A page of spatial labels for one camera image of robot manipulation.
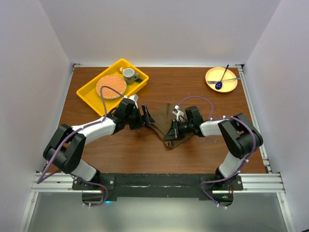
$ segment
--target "yellow bin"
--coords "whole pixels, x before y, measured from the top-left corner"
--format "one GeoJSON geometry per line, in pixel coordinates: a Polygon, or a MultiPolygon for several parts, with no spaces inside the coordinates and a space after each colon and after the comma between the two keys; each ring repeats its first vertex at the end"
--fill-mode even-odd
{"type": "MultiPolygon", "coordinates": [[[[96,86],[99,79],[106,75],[115,74],[118,76],[121,76],[123,78],[123,75],[119,72],[119,69],[123,68],[132,68],[136,73],[140,74],[140,79],[142,79],[141,83],[134,82],[131,85],[127,85],[126,91],[124,92],[124,95],[131,96],[135,93],[137,93],[141,88],[143,88],[149,79],[149,77],[143,73],[141,70],[136,68],[134,65],[130,64],[125,59],[120,59],[116,63],[114,63],[112,66],[101,72],[98,76],[96,76],[94,79],[89,81],[87,84],[85,84],[83,87],[81,87],[79,90],[76,91],[76,94],[84,101],[86,102],[94,111],[96,111],[100,116],[103,116],[105,114],[103,103],[101,100],[101,97],[97,94],[96,86]]],[[[104,99],[106,103],[107,112],[109,112],[111,109],[117,107],[122,100],[121,97],[116,99],[104,99]]]]}

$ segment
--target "gray mug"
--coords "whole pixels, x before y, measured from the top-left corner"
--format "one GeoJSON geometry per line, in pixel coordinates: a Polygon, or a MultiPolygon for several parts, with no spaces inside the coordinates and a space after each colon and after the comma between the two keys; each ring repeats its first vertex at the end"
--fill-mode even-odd
{"type": "Polygon", "coordinates": [[[134,72],[132,68],[123,69],[122,74],[125,78],[127,85],[133,84],[134,81],[136,81],[140,77],[140,74],[138,72],[134,72]]]}

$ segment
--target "white wall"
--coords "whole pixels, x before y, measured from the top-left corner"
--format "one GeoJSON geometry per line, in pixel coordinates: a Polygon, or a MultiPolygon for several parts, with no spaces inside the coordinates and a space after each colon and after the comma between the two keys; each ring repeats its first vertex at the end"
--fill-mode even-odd
{"type": "Polygon", "coordinates": [[[70,63],[38,0],[0,7],[0,231],[17,231],[54,132],[70,63]]]}
{"type": "Polygon", "coordinates": [[[244,63],[280,0],[41,0],[71,62],[244,63]]]}
{"type": "Polygon", "coordinates": [[[298,231],[309,229],[309,1],[282,0],[245,64],[265,147],[298,231]]]}

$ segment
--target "blue ladle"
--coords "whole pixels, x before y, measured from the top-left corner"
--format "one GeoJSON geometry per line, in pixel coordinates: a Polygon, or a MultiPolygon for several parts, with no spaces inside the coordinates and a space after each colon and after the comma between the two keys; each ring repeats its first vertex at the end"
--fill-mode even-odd
{"type": "Polygon", "coordinates": [[[215,88],[216,88],[217,90],[219,90],[219,89],[222,88],[222,80],[223,80],[223,77],[224,77],[224,75],[225,75],[225,73],[226,73],[226,70],[228,69],[228,66],[229,66],[229,65],[226,66],[221,80],[218,81],[218,82],[216,83],[216,85],[215,85],[215,88]]]}

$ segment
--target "folded cloth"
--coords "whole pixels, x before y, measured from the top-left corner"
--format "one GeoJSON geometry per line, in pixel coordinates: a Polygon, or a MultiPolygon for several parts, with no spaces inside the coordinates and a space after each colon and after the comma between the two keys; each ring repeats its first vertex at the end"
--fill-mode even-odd
{"type": "MultiPolygon", "coordinates": [[[[158,111],[151,113],[151,117],[155,120],[154,124],[149,125],[151,129],[153,129],[159,137],[162,139],[167,135],[171,125],[172,125],[172,120],[176,119],[176,115],[172,113],[175,105],[174,104],[166,104],[163,106],[161,109],[158,111]]],[[[184,112],[185,108],[188,106],[181,105],[180,110],[184,112]]],[[[188,140],[193,136],[192,133],[186,134],[183,139],[181,140],[174,140],[174,141],[163,141],[164,144],[169,148],[169,149],[174,149],[180,144],[182,144],[184,141],[188,140]]]]}

